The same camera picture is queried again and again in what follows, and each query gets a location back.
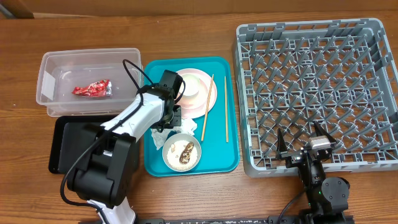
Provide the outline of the grey bowl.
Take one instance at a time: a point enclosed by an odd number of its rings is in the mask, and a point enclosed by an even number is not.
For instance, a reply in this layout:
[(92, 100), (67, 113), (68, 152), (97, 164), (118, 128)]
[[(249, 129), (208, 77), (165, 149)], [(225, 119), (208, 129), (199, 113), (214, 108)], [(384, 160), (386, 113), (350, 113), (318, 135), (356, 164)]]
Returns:
[(176, 172), (187, 172), (199, 163), (201, 146), (195, 137), (178, 133), (166, 140), (162, 153), (164, 162), (170, 169)]

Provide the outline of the brown food piece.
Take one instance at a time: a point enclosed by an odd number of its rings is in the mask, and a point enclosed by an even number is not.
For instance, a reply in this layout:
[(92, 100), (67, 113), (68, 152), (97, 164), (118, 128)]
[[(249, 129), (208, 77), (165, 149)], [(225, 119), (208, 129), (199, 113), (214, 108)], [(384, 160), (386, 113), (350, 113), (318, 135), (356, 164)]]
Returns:
[(188, 164), (190, 161), (190, 155), (193, 151), (194, 148), (194, 143), (193, 142), (189, 142), (186, 146), (185, 149), (182, 151), (180, 157), (179, 157), (179, 162), (181, 164)]

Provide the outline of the white rice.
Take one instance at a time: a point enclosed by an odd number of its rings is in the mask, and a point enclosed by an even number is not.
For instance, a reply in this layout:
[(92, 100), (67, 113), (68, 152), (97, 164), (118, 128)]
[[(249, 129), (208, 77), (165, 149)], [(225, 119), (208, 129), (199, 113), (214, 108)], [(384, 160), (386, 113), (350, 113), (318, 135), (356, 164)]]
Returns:
[(177, 171), (188, 171), (190, 169), (192, 169), (195, 164), (197, 163), (197, 160), (199, 158), (199, 154), (198, 154), (198, 149), (194, 143), (194, 148), (193, 151), (190, 155), (190, 161), (188, 164), (181, 164), (179, 162), (179, 157), (182, 153), (182, 151), (185, 149), (185, 146), (189, 143), (189, 142), (193, 142), (193, 141), (186, 141), (186, 140), (179, 140), (179, 141), (175, 141), (173, 142), (170, 147), (169, 150), (167, 151), (167, 162), (170, 164), (171, 168)]

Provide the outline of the white tissue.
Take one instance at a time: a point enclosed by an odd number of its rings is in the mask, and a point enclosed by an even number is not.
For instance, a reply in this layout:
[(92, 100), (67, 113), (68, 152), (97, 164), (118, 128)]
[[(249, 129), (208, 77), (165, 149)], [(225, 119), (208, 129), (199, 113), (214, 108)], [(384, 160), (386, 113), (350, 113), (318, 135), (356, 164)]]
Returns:
[(164, 129), (162, 132), (159, 132), (156, 129), (151, 129), (151, 136), (154, 140), (156, 149), (159, 150), (165, 144), (169, 136), (178, 133), (189, 134), (193, 136), (197, 126), (198, 125), (196, 122), (190, 118), (182, 119), (181, 125), (175, 126), (172, 129)]

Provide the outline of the red foil wrapper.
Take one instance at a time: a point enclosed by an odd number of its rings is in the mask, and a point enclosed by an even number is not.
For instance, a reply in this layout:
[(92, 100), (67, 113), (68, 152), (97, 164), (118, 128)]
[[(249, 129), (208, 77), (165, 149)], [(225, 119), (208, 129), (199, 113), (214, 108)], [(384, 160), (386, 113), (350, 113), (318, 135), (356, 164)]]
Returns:
[(75, 87), (72, 94), (85, 97), (105, 97), (112, 95), (110, 80), (100, 80), (86, 87)]

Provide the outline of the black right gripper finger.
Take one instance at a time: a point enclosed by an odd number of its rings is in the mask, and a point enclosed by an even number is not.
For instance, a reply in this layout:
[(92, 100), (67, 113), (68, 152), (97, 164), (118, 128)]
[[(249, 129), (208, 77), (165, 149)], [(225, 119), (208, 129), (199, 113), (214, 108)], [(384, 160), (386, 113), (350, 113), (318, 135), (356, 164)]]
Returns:
[(282, 134), (281, 129), (278, 129), (277, 132), (277, 152), (287, 152), (287, 146), (284, 141), (284, 135)]
[(315, 128), (315, 133), (316, 136), (326, 136), (327, 139), (330, 141), (331, 144), (335, 144), (336, 143), (336, 139), (333, 138), (328, 132), (326, 132), (322, 126), (320, 125), (320, 123), (318, 123), (317, 121), (313, 122), (314, 128)]

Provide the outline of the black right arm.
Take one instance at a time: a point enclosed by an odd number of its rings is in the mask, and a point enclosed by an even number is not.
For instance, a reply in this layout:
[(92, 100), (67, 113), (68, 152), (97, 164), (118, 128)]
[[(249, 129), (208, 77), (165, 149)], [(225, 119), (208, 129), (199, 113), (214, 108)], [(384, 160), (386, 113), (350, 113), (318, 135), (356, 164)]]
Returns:
[(344, 216), (348, 209), (349, 182), (341, 177), (326, 177), (322, 161), (331, 157), (336, 140), (318, 122), (313, 123), (316, 136), (299, 151), (289, 152), (281, 130), (277, 132), (276, 159), (284, 160), (287, 168), (296, 167), (302, 180), (303, 194), (309, 208), (300, 211), (301, 223), (349, 223)]

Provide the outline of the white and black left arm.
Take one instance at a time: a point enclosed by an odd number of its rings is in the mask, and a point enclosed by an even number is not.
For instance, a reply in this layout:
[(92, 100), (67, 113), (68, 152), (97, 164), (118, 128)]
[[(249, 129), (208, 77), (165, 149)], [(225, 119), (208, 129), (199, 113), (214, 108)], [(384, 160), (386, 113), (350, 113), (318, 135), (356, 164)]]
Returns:
[(117, 117), (75, 131), (65, 143), (69, 167), (60, 185), (62, 200), (94, 208), (102, 223), (135, 223), (127, 187), (138, 166), (137, 142), (149, 128), (165, 128), (177, 95), (178, 88), (148, 86)]

